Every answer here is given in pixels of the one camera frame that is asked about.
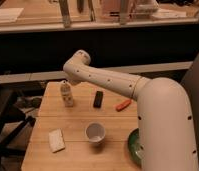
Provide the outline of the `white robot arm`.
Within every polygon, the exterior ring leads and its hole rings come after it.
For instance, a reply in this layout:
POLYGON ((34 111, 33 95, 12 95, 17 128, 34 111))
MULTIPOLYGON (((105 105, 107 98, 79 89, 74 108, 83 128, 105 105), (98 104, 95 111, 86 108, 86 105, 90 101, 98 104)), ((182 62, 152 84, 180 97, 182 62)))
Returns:
POLYGON ((72 84, 89 82, 137 102, 142 171, 199 171, 193 113, 176 81, 95 68, 84 50, 63 65, 72 84))

